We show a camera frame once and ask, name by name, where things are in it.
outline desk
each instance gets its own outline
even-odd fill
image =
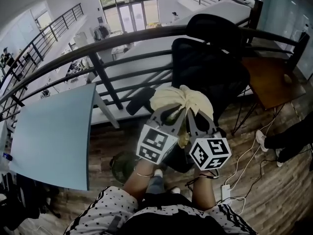
[[[270,110],[281,106],[280,110],[274,115],[274,117],[276,117],[286,103],[291,102],[306,93],[296,76],[286,66],[284,59],[248,57],[243,58],[242,64],[249,71],[249,86],[256,97],[256,102],[252,105],[240,125],[236,127],[238,122],[235,124],[232,134],[234,134],[248,119],[258,104],[260,104],[264,110]],[[291,78],[291,84],[287,84],[284,81],[284,74],[287,74]]]
[[[94,103],[118,123],[88,84],[24,106],[18,115],[10,170],[50,185],[88,190],[88,150]]]

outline black cable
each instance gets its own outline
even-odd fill
[[[216,172],[217,172],[217,175],[215,175],[212,171],[209,171],[214,177],[212,177],[212,176],[208,176],[208,175],[205,175],[205,174],[199,174],[199,177],[197,177],[197,178],[194,178],[193,180],[190,180],[190,181],[188,181],[186,184],[185,184],[185,187],[188,187],[188,189],[190,189],[191,191],[193,191],[192,190],[192,188],[190,187],[191,185],[193,185],[199,178],[200,178],[200,176],[202,176],[202,177],[204,177],[204,178],[209,178],[209,179],[216,179],[217,177],[219,177],[219,172],[216,170]]]
[[[263,163],[264,161],[276,162],[277,160],[266,160],[266,159],[264,159],[264,160],[262,160],[262,161],[260,162],[260,177],[259,177],[256,181],[254,181],[254,183],[251,185],[250,190],[249,190],[248,193],[246,194],[245,198],[248,197],[249,193],[250,193],[251,190],[252,190],[252,187],[262,178],[262,163]]]
[[[310,149],[307,149],[307,150],[305,150],[305,151],[302,151],[302,152],[298,153],[297,155],[299,155],[299,154],[301,154],[301,153],[305,153],[305,152],[307,152],[307,151],[309,151],[309,150],[311,150],[311,148],[310,148]],[[262,160],[262,161],[260,162],[260,177],[251,185],[250,190],[249,190],[248,193],[246,194],[245,198],[248,197],[249,193],[250,193],[251,190],[252,190],[252,187],[262,178],[262,163],[263,163],[264,161],[276,162],[277,160],[266,160],[266,159],[264,159],[264,160]]]

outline shoe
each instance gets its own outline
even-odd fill
[[[172,188],[172,189],[170,190],[170,192],[171,192],[172,194],[180,194],[180,188],[174,187],[174,188]]]
[[[163,178],[163,172],[160,169],[156,169],[155,170],[155,177],[156,176],[159,176],[159,177]]]
[[[279,154],[280,154],[280,152],[281,152],[282,150],[283,150],[283,149],[275,149],[277,159],[279,158]],[[278,167],[282,167],[283,164],[284,164],[284,163],[281,163],[281,162],[278,162],[278,161],[277,161],[277,166],[278,166]]]
[[[256,131],[256,134],[255,134],[255,138],[256,138],[256,141],[260,144],[261,149],[262,149],[264,152],[267,152],[268,149],[266,149],[265,146],[264,146],[264,141],[265,141],[265,139],[266,139],[266,136],[262,133],[262,131],[257,130],[257,131]]]

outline white table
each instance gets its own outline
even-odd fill
[[[88,190],[94,103],[119,127],[95,87],[84,85],[22,107],[11,148],[10,170],[47,184]]]

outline door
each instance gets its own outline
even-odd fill
[[[136,31],[145,29],[146,24],[143,18],[142,4],[141,3],[132,4],[132,13]]]
[[[134,21],[133,17],[131,16],[130,6],[126,5],[119,7],[119,11],[121,13],[121,20],[124,31],[127,33],[134,32]]]
[[[134,32],[145,29],[145,19],[142,3],[134,3],[119,7],[122,25],[125,32]]]

